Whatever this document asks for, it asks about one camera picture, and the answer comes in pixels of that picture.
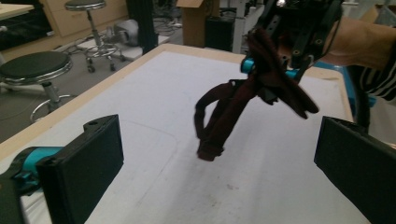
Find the white tabletop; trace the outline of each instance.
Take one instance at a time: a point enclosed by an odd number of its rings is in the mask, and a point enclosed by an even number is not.
[[[159,46],[0,145],[0,173],[26,147],[65,146],[87,121],[119,114],[124,165],[87,223],[368,223],[313,161],[322,116],[351,119],[344,87],[309,76],[341,77],[334,71],[303,77],[316,115],[300,119],[283,103],[253,99],[223,155],[197,159],[194,105],[212,87],[245,78],[240,59]],[[32,223],[50,223],[42,193],[23,201]]]

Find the teal connector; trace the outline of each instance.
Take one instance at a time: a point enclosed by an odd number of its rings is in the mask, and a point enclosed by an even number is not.
[[[244,61],[242,61],[241,63],[241,72],[244,74],[249,74],[250,71],[253,69],[254,67],[254,61],[252,58],[246,58]],[[295,79],[295,77],[297,76],[297,72],[298,70],[294,69],[294,70],[288,70],[286,71],[286,75],[291,78],[291,79]]]
[[[37,169],[35,168],[35,164],[40,161],[41,159],[52,156],[53,154],[59,152],[62,147],[38,147],[33,150],[29,156],[26,158],[22,170],[23,171],[30,171],[35,176],[38,176]]]

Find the striped sleeve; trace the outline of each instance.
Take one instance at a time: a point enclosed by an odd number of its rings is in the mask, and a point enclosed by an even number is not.
[[[371,68],[363,69],[361,88],[369,94],[384,98],[396,105],[396,44],[383,71]]]

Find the metal stool leg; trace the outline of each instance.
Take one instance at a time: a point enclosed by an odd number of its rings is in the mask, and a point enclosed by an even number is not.
[[[98,31],[96,30],[95,24],[93,23],[91,12],[89,10],[87,10],[87,14],[88,14],[88,21],[90,22],[92,29],[92,35],[95,40],[95,46],[89,47],[85,50],[85,57],[87,61],[88,71],[90,73],[95,72],[95,68],[92,65],[92,58],[97,58],[97,57],[106,57],[110,61],[110,70],[116,71],[116,66],[113,63],[111,55],[120,49],[114,44],[107,44],[104,43],[104,41],[102,41]],[[121,51],[120,51],[120,56],[122,58],[122,61],[125,61],[125,57],[122,55]]]
[[[41,84],[44,88],[44,91],[46,92],[46,94],[49,97],[48,101],[45,101],[43,103],[41,103],[40,105],[38,105],[35,110],[32,112],[32,114],[30,115],[30,121],[32,123],[35,123],[37,121],[39,121],[40,119],[35,119],[35,114],[37,113],[37,111],[42,108],[44,105],[47,106],[48,108],[48,113],[53,112],[54,110],[58,109],[59,107],[61,107],[63,105],[62,103],[62,99],[63,98],[68,98],[68,97],[76,97],[76,95],[58,95],[58,93],[56,92],[56,90],[54,89],[54,87],[52,86],[52,84],[50,82],[45,82]]]

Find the person's arm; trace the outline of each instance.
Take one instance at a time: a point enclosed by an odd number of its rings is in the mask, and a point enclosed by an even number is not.
[[[384,70],[396,41],[396,29],[343,17],[329,52],[320,60]]]
[[[361,89],[396,105],[396,29],[343,18],[329,53],[321,60],[365,67]]]

